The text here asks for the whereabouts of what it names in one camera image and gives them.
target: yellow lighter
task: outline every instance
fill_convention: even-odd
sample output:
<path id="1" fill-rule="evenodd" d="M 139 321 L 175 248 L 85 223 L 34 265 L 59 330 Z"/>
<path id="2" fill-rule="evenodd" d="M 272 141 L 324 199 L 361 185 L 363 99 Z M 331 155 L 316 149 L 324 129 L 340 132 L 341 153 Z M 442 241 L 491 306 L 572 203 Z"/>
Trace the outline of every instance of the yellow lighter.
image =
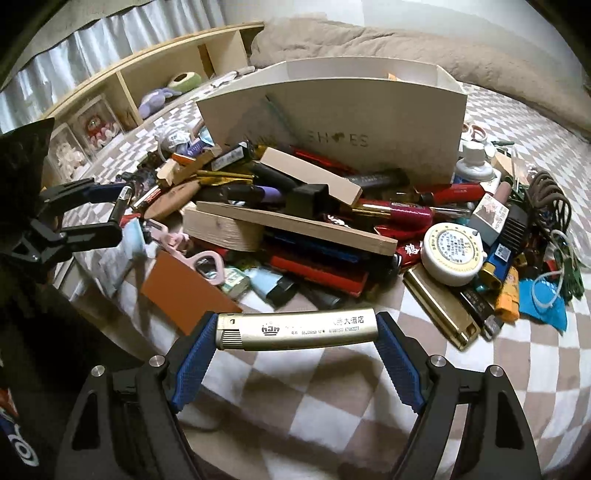
<path id="1" fill-rule="evenodd" d="M 495 304 L 495 313 L 504 322 L 514 322 L 519 318 L 519 274 L 511 267 L 503 288 Z"/>

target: black fabric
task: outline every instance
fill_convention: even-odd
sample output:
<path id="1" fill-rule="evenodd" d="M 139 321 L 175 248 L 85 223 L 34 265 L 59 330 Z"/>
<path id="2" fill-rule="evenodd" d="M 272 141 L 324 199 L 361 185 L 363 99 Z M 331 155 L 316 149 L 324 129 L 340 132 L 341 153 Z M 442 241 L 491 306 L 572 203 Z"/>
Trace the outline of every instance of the black fabric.
<path id="1" fill-rule="evenodd" d="M 53 478 L 70 412 L 92 367 L 102 364 L 116 371 L 141 364 L 82 317 L 55 288 L 31 285 L 29 292 L 34 299 L 32 312 L 24 309 L 24 313 L 15 301 L 0 310 L 3 479 Z M 7 402 L 8 395 L 12 402 Z M 9 441 L 15 431 L 22 440 L 12 436 Z M 38 466 L 32 465 L 35 455 Z"/>

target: green plush toy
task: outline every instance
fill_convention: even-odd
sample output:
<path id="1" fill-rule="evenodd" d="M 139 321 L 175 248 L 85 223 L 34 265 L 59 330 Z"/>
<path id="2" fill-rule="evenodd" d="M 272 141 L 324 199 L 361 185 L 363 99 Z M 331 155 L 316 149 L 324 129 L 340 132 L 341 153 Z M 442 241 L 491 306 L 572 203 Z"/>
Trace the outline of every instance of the green plush toy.
<path id="1" fill-rule="evenodd" d="M 170 80 L 168 87 L 177 92 L 187 93 L 201 85 L 201 75 L 195 72 L 179 73 Z"/>

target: blue rubber grip pad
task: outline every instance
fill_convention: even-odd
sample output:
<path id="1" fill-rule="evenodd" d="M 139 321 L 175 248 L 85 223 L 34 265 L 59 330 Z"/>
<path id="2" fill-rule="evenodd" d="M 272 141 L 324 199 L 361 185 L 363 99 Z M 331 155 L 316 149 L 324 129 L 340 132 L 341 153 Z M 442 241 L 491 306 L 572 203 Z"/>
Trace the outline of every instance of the blue rubber grip pad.
<path id="1" fill-rule="evenodd" d="M 217 315 L 212 315 L 177 373 L 176 390 L 170 403 L 177 411 L 195 400 L 205 372 L 216 352 Z"/>
<path id="2" fill-rule="evenodd" d="M 376 315 L 376 320 L 378 322 L 378 339 L 374 342 L 375 347 L 384 362 L 400 401 L 409 405 L 413 412 L 419 413 L 425 405 L 425 399 L 421 395 L 417 369 L 414 368 L 382 317 Z"/>

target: acrylic display box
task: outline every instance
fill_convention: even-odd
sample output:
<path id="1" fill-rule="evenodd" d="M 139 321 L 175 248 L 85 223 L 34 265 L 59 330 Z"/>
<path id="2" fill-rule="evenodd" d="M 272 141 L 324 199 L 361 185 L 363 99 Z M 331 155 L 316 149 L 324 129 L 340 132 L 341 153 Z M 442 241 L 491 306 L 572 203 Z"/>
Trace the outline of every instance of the acrylic display box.
<path id="1" fill-rule="evenodd" d="M 97 159 L 98 154 L 118 135 L 122 128 L 103 95 L 94 97 L 70 117 L 68 124 L 80 140 L 86 154 Z"/>
<path id="2" fill-rule="evenodd" d="M 90 167 L 90 160 L 67 124 L 51 134 L 47 154 L 51 168 L 60 181 L 78 180 Z"/>

